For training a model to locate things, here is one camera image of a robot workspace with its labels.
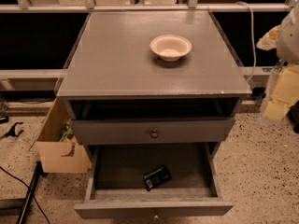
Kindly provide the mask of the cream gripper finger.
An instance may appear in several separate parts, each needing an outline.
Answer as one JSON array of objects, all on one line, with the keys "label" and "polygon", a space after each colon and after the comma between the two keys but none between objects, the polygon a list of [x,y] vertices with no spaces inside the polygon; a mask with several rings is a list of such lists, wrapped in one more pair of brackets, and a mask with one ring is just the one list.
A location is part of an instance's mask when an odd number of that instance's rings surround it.
[{"label": "cream gripper finger", "polygon": [[299,65],[288,64],[275,68],[265,90],[262,101],[261,124],[271,126],[284,119],[291,107],[299,101]]},{"label": "cream gripper finger", "polygon": [[278,39],[278,30],[280,26],[275,26],[270,29],[256,44],[258,49],[262,50],[270,50],[275,49],[277,47],[277,39]]}]

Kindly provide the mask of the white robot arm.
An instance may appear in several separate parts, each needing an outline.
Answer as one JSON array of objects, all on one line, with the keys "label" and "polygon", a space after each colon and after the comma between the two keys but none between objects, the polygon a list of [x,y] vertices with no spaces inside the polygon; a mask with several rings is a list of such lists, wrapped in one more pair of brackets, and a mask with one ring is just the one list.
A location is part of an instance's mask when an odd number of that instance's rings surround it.
[{"label": "white robot arm", "polygon": [[259,39],[258,49],[277,51],[278,59],[287,63],[272,70],[260,110],[261,123],[266,126],[281,121],[299,101],[299,5],[296,5],[282,23]]}]

